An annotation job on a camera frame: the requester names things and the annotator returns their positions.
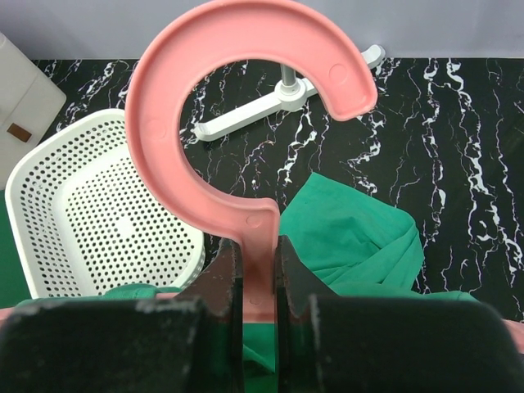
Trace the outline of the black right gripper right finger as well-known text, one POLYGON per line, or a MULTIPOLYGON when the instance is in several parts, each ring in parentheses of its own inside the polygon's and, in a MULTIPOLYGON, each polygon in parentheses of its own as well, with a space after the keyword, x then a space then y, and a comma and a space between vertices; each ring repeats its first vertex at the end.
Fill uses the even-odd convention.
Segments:
POLYGON ((274 266, 281 392, 520 392, 500 316, 460 300, 339 296, 280 237, 274 266))

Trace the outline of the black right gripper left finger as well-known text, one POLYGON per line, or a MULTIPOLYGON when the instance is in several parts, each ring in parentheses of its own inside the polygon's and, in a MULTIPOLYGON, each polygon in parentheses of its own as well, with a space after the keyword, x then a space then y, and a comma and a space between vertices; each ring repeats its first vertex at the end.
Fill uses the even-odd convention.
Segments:
POLYGON ((242 256, 168 299, 42 300, 1 329, 4 392, 241 392, 242 256))

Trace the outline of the green tank top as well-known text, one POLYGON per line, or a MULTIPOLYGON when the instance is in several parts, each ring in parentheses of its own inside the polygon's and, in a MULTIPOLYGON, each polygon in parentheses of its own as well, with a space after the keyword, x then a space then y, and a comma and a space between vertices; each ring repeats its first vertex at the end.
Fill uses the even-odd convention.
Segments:
POLYGON ((424 254, 414 218, 321 174, 312 173, 283 211, 280 233, 339 296, 474 299, 463 291, 415 292, 424 254))

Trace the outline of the pink plastic hanger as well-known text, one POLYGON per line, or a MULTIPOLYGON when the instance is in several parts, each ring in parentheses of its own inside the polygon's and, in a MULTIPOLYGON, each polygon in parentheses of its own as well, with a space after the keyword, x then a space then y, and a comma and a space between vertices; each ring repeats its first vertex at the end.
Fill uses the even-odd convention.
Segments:
POLYGON ((187 161, 180 115, 192 88, 211 70, 244 57, 284 62, 317 88, 336 120, 372 110, 377 90, 366 62, 328 18, 293 1, 212 1, 158 34, 131 78, 124 110, 126 143, 143 185, 172 215, 234 240, 247 259, 247 336, 268 338, 280 229, 278 204, 210 186, 187 161))

